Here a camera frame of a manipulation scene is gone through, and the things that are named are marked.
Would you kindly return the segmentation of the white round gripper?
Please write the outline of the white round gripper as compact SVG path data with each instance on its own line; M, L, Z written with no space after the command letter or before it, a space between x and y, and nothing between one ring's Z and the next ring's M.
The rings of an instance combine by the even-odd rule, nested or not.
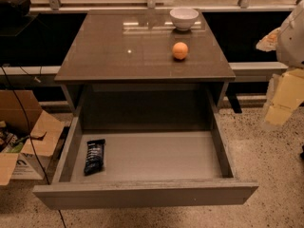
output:
M256 49L276 50L280 63L288 67L304 67L304 1L300 1L280 28L275 28L256 44ZM275 130L284 125L304 103L304 70L291 68L282 75L274 74L266 93L261 125Z

